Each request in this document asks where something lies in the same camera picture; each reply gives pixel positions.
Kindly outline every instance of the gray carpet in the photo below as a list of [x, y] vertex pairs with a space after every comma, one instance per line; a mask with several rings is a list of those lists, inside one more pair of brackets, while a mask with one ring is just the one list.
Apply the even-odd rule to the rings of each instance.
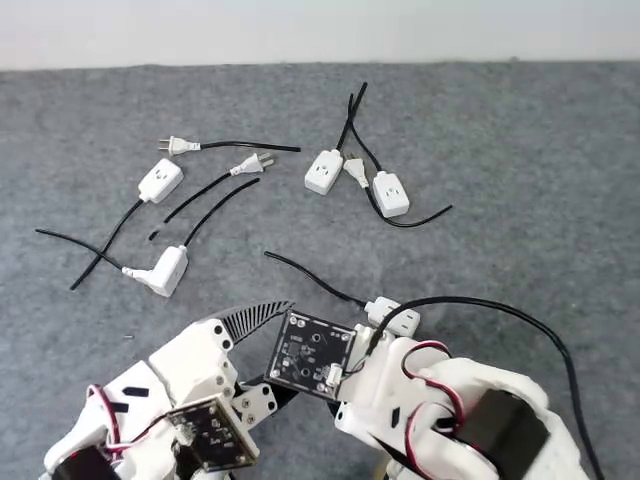
[[[370, 88], [357, 124], [412, 200], [407, 220], [448, 203], [433, 224], [382, 223], [342, 175], [327, 197], [303, 187], [335, 144], [348, 94]], [[0, 73], [2, 268], [0, 477], [34, 478], [72, 426], [90, 382], [106, 383], [190, 322], [256, 300], [291, 298], [346, 325], [355, 307], [262, 256], [288, 255], [338, 288], [372, 299], [480, 296], [537, 316], [566, 340], [609, 479], [640, 471], [640, 65], [277, 65]], [[300, 144], [219, 211], [190, 247], [165, 300], [102, 263], [68, 286], [90, 254], [33, 232], [102, 243], [160, 156], [156, 140]], [[353, 139], [349, 149], [358, 153]], [[153, 244], [173, 207], [242, 160], [246, 149], [183, 155], [186, 178], [144, 205], [112, 253], [149, 268], [243, 179], [190, 208]], [[576, 440], [567, 378], [550, 342], [512, 318], [471, 307], [425, 310], [419, 337], [540, 382]], [[277, 325], [240, 344], [245, 378], [263, 371]], [[375, 452], [298, 398], [254, 430], [259, 465], [240, 479], [366, 479]]]

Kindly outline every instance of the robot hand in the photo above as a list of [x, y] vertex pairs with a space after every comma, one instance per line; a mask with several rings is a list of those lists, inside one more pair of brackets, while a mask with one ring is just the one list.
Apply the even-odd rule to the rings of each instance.
[[587, 480], [567, 428], [528, 377], [389, 332], [362, 361], [373, 330], [356, 331], [335, 425], [389, 453], [389, 478]]

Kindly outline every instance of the black circuit board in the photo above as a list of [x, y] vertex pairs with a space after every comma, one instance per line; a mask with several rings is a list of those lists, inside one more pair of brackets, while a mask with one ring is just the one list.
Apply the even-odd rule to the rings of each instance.
[[184, 448], [205, 472], [248, 467], [258, 460], [216, 399], [171, 412], [167, 419], [180, 430], [188, 444]]
[[339, 386], [326, 384], [332, 364], [344, 371], [355, 330], [291, 311], [284, 318], [265, 378], [317, 397], [334, 400]]

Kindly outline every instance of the electrical cord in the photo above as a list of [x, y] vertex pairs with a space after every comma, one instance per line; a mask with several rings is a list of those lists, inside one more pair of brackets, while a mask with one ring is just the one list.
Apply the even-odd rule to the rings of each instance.
[[280, 150], [283, 152], [301, 152], [302, 151], [300, 147], [290, 147], [288, 145], [274, 145], [271, 143], [261, 143], [261, 142], [245, 142], [243, 140], [226, 140], [223, 142], [211, 142], [211, 143], [200, 144], [201, 150], [204, 150], [205, 148], [217, 148], [217, 147], [250, 147], [250, 148], [262, 148], [264, 150]]
[[[214, 188], [216, 185], [222, 183], [227, 178], [231, 178], [231, 172], [227, 172], [227, 173], [219, 176], [213, 182], [211, 182], [209, 185], [201, 188], [196, 193], [191, 195], [184, 202], [182, 202], [179, 206], [177, 206], [169, 215], [167, 215], [166, 218], [162, 221], [162, 223], [164, 223], [164, 224], [169, 223], [173, 217], [175, 217], [178, 213], [180, 213], [182, 210], [184, 210], [191, 202], [193, 202], [194, 200], [200, 198], [202, 195], [207, 193], [209, 190]], [[159, 232], [160, 232], [160, 230], [154, 230], [153, 232], [151, 232], [151, 234], [149, 235], [149, 240], [153, 240], [154, 238], [156, 238], [156, 236], [158, 235]]]
[[[353, 110], [355, 108], [355, 105], [352, 105], [352, 102], [353, 102], [353, 94], [351, 94], [349, 96], [349, 104], [347, 106], [348, 115], [347, 115], [347, 121], [346, 121], [345, 125], [349, 127], [349, 129], [351, 130], [351, 133], [353, 133], [354, 138], [356, 139], [356, 141], [358, 142], [360, 147], [365, 151], [365, 153], [367, 154], [367, 156], [369, 157], [371, 162], [374, 164], [376, 170], [378, 172], [383, 171], [383, 168], [382, 168], [382, 165], [380, 164], [380, 161], [373, 154], [371, 149], [364, 143], [364, 141], [362, 140], [362, 138], [358, 134], [355, 125], [353, 124], [353, 118], [355, 116], [355, 114], [353, 113]], [[397, 227], [397, 228], [419, 227], [419, 226], [424, 225], [426, 223], [432, 222], [433, 220], [435, 220], [436, 218], [444, 215], [445, 213], [447, 213], [449, 210], [451, 210], [453, 208], [453, 205], [448, 205], [445, 208], [443, 208], [442, 210], [440, 210], [440, 211], [436, 212], [435, 214], [431, 215], [430, 217], [427, 217], [427, 218], [424, 218], [422, 220], [418, 220], [418, 221], [412, 222], [412, 223], [400, 223], [400, 222], [396, 222], [395, 220], [392, 220], [390, 218], [387, 218], [382, 214], [382, 211], [380, 210], [380, 206], [378, 205], [378, 202], [376, 201], [375, 196], [371, 192], [371, 187], [364, 186], [363, 189], [364, 189], [365, 193], [367, 194], [367, 198], [369, 199], [369, 203], [371, 204], [371, 207], [376, 212], [378, 217], [380, 217], [380, 219], [383, 222], [385, 222], [388, 225], [391, 225], [392, 227]]]
[[255, 185], [259, 181], [260, 181], [259, 178], [254, 178], [253, 180], [250, 180], [250, 181], [248, 181], [246, 183], [243, 183], [242, 185], [240, 185], [239, 187], [237, 187], [236, 189], [232, 190], [230, 193], [225, 195], [224, 198], [222, 200], [220, 200], [218, 203], [216, 203], [214, 205], [214, 207], [211, 210], [209, 210], [204, 217], [202, 217], [200, 219], [200, 221], [196, 224], [196, 226], [193, 227], [193, 230], [191, 230], [191, 233], [189, 233], [189, 235], [187, 236], [187, 238], [184, 241], [183, 245], [185, 247], [189, 246], [189, 243], [191, 243], [191, 240], [193, 240], [193, 237], [195, 237], [196, 233], [198, 233], [198, 230], [200, 230], [200, 227], [202, 227], [202, 225], [204, 225], [206, 223], [206, 221], [209, 220], [209, 218], [211, 218], [211, 215], [216, 213], [216, 211], [220, 207], [222, 207], [225, 203], [227, 203], [229, 200], [231, 200], [235, 195], [240, 193], [242, 190], [244, 190], [245, 188], [250, 187], [251, 185]]
[[118, 270], [122, 270], [122, 268], [123, 268], [122, 264], [120, 264], [112, 256], [107, 255], [106, 253], [102, 253], [102, 251], [98, 247], [96, 247], [94, 245], [91, 245], [91, 244], [89, 244], [89, 243], [87, 243], [87, 242], [85, 242], [83, 240], [79, 240], [77, 238], [74, 238], [74, 237], [72, 237], [70, 235], [66, 235], [64, 233], [58, 233], [58, 232], [54, 232], [52, 230], [46, 230], [46, 229], [42, 229], [42, 228], [36, 228], [35, 231], [37, 233], [41, 233], [43, 235], [49, 235], [50, 237], [61, 238], [62, 240], [66, 240], [68, 242], [75, 243], [76, 245], [80, 245], [81, 247], [84, 247], [87, 250], [91, 250], [93, 253], [98, 255], [103, 260], [106, 260], [107, 262], [109, 262], [111, 265], [116, 267]]
[[342, 150], [344, 141], [347, 138], [347, 132], [349, 131], [349, 127], [353, 123], [353, 119], [355, 118], [356, 113], [358, 112], [358, 107], [360, 106], [360, 102], [362, 101], [364, 92], [367, 91], [368, 85], [369, 84], [367, 82], [362, 83], [362, 86], [360, 87], [360, 91], [358, 92], [358, 96], [356, 98], [356, 103], [355, 105], [353, 105], [353, 108], [351, 106], [351, 101], [353, 100], [353, 94], [351, 94], [351, 97], [349, 99], [349, 112], [347, 114], [347, 121], [344, 122], [344, 126], [342, 127], [342, 132], [340, 133], [340, 138], [338, 139], [338, 143], [336, 144], [336, 150], [338, 151]]
[[341, 292], [340, 290], [338, 290], [336, 288], [333, 288], [327, 282], [325, 282], [320, 277], [318, 277], [315, 273], [313, 273], [309, 269], [303, 267], [299, 263], [294, 262], [293, 260], [291, 260], [291, 259], [289, 259], [287, 257], [283, 257], [282, 255], [278, 255], [277, 253], [273, 253], [273, 252], [270, 252], [268, 250], [264, 251], [264, 255], [266, 257], [273, 258], [274, 260], [279, 260], [280, 262], [286, 263], [287, 265], [295, 268], [299, 272], [304, 273], [307, 277], [309, 277], [311, 280], [316, 282], [316, 284], [318, 284], [320, 287], [322, 287], [323, 289], [325, 289], [327, 292], [331, 293], [332, 295], [335, 295], [336, 297], [338, 297], [341, 300], [345, 300], [347, 302], [353, 302], [356, 305], [358, 305], [360, 308], [363, 308], [363, 309], [364, 309], [365, 305], [367, 304], [367, 302], [365, 302], [363, 300], [359, 300], [356, 297], [352, 297], [351, 295], [347, 295], [346, 293]]
[[460, 296], [441, 296], [441, 297], [426, 297], [420, 298], [417, 300], [412, 300], [410, 302], [403, 303], [402, 305], [394, 308], [389, 314], [384, 318], [384, 320], [378, 325], [378, 328], [374, 332], [371, 337], [371, 341], [369, 342], [369, 346], [367, 348], [366, 354], [371, 355], [371, 352], [375, 349], [376, 345], [380, 341], [384, 330], [389, 325], [389, 322], [393, 320], [398, 314], [404, 312], [408, 309], [414, 309], [416, 307], [421, 307], [425, 305], [436, 305], [436, 304], [462, 304], [462, 305], [476, 305], [480, 307], [489, 308], [492, 310], [498, 310], [504, 313], [508, 313], [520, 320], [528, 323], [529, 325], [535, 327], [542, 333], [544, 333], [555, 345], [558, 349], [562, 358], [564, 360], [565, 368], [567, 370], [567, 376], [569, 377], [569, 389], [571, 392], [571, 401], [573, 404], [573, 412], [576, 419], [576, 424], [578, 425], [578, 432], [580, 433], [580, 438], [582, 439], [582, 443], [584, 444], [585, 450], [587, 452], [587, 457], [591, 462], [591, 466], [595, 472], [597, 480], [604, 480], [604, 474], [602, 472], [602, 468], [600, 467], [600, 462], [598, 460], [598, 456], [596, 455], [595, 449], [593, 448], [593, 444], [591, 442], [591, 437], [589, 436], [589, 432], [587, 430], [587, 425], [584, 419], [584, 414], [582, 412], [582, 402], [580, 400], [580, 387], [578, 385], [578, 377], [576, 374], [575, 366], [573, 364], [573, 359], [571, 358], [571, 354], [569, 353], [569, 349], [566, 347], [564, 342], [560, 339], [560, 337], [548, 326], [542, 323], [539, 320], [536, 320], [532, 316], [524, 313], [517, 308], [511, 307], [509, 305], [505, 305], [503, 303], [494, 302], [492, 300], [484, 300], [481, 298], [473, 298], [473, 297], [460, 297]]
[[[143, 203], [144, 201], [139, 199], [136, 203], [133, 204], [131, 208], [129, 208], [129, 210], [127, 210], [127, 212], [120, 219], [116, 227], [113, 229], [113, 231], [109, 235], [109, 238], [107, 239], [106, 243], [102, 247], [102, 250], [101, 250], [102, 253], [107, 253], [107, 251], [111, 247], [111, 244], [113, 243], [116, 236], [118, 235], [118, 232], [120, 232], [120, 229], [122, 228], [122, 226], [129, 219], [129, 217], [133, 215], [133, 213], [138, 209], [138, 207], [140, 207]], [[91, 263], [87, 266], [87, 268], [84, 269], [84, 272], [82, 272], [80, 276], [76, 279], [76, 281], [73, 282], [71, 287], [69, 287], [69, 290], [75, 290], [76, 288], [78, 288], [78, 286], [80, 286], [80, 284], [84, 281], [84, 279], [87, 278], [89, 274], [91, 274], [94, 268], [96, 268], [96, 265], [98, 265], [100, 260], [102, 260], [102, 257], [100, 257], [100, 255], [96, 255], [95, 258], [91, 261]]]

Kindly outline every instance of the white plug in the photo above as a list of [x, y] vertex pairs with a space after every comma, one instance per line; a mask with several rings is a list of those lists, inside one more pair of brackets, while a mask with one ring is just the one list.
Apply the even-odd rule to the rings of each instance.
[[[378, 297], [375, 302], [367, 302], [364, 311], [367, 312], [369, 321], [377, 327], [391, 310], [399, 306], [400, 304], [398, 302], [389, 298]], [[393, 317], [389, 325], [387, 325], [387, 330], [399, 337], [412, 337], [419, 323], [420, 314], [418, 312], [415, 310], [405, 310]]]
[[344, 162], [344, 169], [349, 172], [353, 178], [355, 178], [360, 185], [360, 188], [366, 188], [369, 186], [367, 180], [367, 174], [364, 170], [364, 161], [361, 158], [356, 158], [352, 154], [346, 155], [347, 160]]
[[160, 203], [184, 178], [182, 169], [171, 160], [163, 158], [138, 184], [143, 202]]
[[147, 285], [158, 295], [168, 298], [178, 286], [188, 263], [187, 247], [180, 245], [167, 248], [153, 270], [134, 270], [124, 267], [122, 273]]
[[273, 159], [273, 155], [270, 153], [262, 153], [258, 155], [254, 153], [249, 158], [247, 158], [244, 162], [239, 165], [236, 165], [229, 173], [232, 176], [240, 175], [242, 173], [257, 173], [264, 172], [264, 169], [270, 167], [275, 163]]
[[168, 139], [161, 139], [158, 142], [158, 150], [169, 152], [169, 156], [173, 157], [185, 152], [197, 152], [200, 150], [200, 144], [171, 135]]
[[409, 197], [395, 173], [378, 172], [373, 179], [373, 193], [385, 218], [397, 217], [409, 211]]
[[338, 150], [323, 150], [311, 164], [304, 176], [304, 186], [309, 190], [326, 195], [336, 182], [342, 169], [342, 156]]

